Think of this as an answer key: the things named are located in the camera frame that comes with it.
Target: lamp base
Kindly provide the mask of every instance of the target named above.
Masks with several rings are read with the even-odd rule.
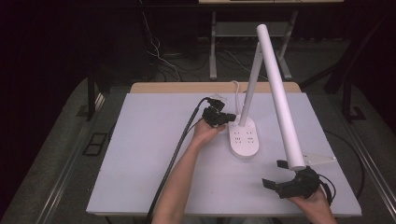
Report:
[[[238,125],[240,119],[241,116],[237,115],[235,121],[228,123],[231,152],[236,158],[247,160],[253,158],[259,151],[259,138],[254,121],[247,117],[245,127],[241,127]]]

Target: desk lamp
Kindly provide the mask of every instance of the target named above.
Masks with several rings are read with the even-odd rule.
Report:
[[[259,150],[256,128],[253,120],[248,117],[248,110],[259,77],[260,68],[262,67],[262,61],[264,61],[289,169],[293,171],[303,170],[306,167],[303,154],[291,117],[289,103],[286,98],[279,68],[277,67],[276,56],[272,48],[267,27],[264,24],[259,25],[257,27],[257,34],[259,43],[256,48],[250,73],[244,107],[241,115],[238,115],[234,122],[229,123],[232,153],[237,158],[250,159],[254,157]]]

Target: white surface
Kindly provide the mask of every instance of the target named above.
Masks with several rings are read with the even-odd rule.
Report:
[[[260,46],[262,48],[265,70],[267,71],[268,81],[270,82],[271,91],[274,95],[277,120],[282,133],[289,169],[294,171],[303,170],[305,168],[305,162],[301,152],[300,142],[294,127],[293,118],[291,117],[288,99],[286,98],[282,78],[279,73],[279,68],[277,67],[271,39],[268,35],[267,27],[264,24],[257,27],[257,35],[260,41],[258,47]]]
[[[240,118],[241,116],[238,115],[235,121],[228,122],[231,152],[238,159],[248,160],[259,152],[259,137],[254,121],[247,117],[246,125],[241,127],[238,125]]]
[[[172,158],[192,110],[211,93],[128,94],[92,192],[87,212],[97,215],[145,215]],[[223,112],[233,113],[234,94],[221,94]],[[304,93],[288,93],[303,153],[334,156]],[[207,106],[202,104],[196,119]],[[260,150],[248,161],[230,151],[227,131],[201,152],[186,214],[206,216],[300,216],[301,211],[262,186],[262,178],[290,181],[294,172],[276,167],[285,160],[270,93],[256,93],[249,116],[255,120]],[[191,140],[186,137],[181,155]],[[361,208],[338,162],[313,166],[337,188],[332,211],[338,217],[360,216]]]

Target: white power strip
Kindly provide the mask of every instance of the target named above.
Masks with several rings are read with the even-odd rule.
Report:
[[[238,159],[251,159],[259,151],[260,146],[256,126],[254,121],[247,117],[245,127],[240,127],[238,125],[240,119],[241,115],[237,115],[235,121],[228,123],[231,152]]]

